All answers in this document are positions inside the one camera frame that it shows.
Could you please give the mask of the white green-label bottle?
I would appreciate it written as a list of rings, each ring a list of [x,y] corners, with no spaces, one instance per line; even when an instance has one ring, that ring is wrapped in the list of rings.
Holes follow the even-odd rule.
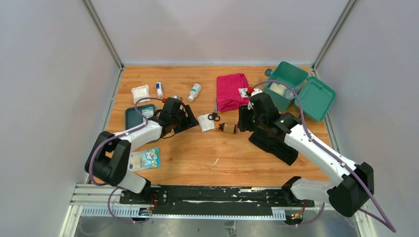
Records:
[[[195,83],[189,92],[188,101],[193,102],[198,97],[201,89],[202,89],[202,86],[198,83]]]

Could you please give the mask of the blue cartoon packet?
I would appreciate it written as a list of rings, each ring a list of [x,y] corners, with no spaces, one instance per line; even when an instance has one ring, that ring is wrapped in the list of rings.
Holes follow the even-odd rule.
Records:
[[[128,170],[137,171],[161,166],[158,147],[129,154]]]

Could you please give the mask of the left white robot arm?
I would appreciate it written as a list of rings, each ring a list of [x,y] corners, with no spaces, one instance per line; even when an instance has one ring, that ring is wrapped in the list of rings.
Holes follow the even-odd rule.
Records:
[[[176,98],[163,98],[163,108],[143,123],[131,129],[111,133],[101,132],[84,165],[90,179],[98,178],[103,185],[124,189],[139,204],[151,197],[151,182],[128,169],[129,155],[134,150],[153,141],[198,125],[191,107]]]

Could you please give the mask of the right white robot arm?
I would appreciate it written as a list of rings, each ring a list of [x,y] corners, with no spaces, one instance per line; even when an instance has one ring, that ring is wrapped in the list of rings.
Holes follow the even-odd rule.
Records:
[[[368,163],[357,164],[334,151],[305,129],[301,118],[280,113],[264,92],[254,92],[249,104],[239,107],[238,128],[262,135],[262,143],[278,147],[279,158],[288,165],[303,154],[329,178],[327,182],[299,176],[290,179],[282,186],[282,199],[288,206],[303,199],[325,202],[351,217],[374,194],[374,170]]]

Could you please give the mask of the cotton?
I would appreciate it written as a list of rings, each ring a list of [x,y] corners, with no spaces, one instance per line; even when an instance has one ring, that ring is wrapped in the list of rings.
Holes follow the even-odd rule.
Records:
[[[269,86],[269,89],[288,100],[294,99],[294,94],[286,86],[282,84],[272,83]]]

